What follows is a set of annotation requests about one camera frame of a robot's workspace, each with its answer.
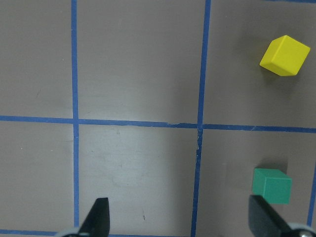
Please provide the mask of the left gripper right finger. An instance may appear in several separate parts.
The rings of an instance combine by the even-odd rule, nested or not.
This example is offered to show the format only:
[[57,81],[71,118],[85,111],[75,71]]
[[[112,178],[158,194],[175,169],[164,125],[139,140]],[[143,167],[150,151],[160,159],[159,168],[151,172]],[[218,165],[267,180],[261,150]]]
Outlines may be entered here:
[[260,195],[249,196],[248,226],[254,237],[290,237],[293,232]]

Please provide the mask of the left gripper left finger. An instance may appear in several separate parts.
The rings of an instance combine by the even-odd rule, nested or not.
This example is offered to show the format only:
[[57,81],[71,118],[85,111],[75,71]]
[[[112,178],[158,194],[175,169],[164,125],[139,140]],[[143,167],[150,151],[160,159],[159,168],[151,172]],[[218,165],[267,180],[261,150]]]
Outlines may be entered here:
[[78,231],[78,237],[107,237],[110,232],[110,211],[107,197],[97,198]]

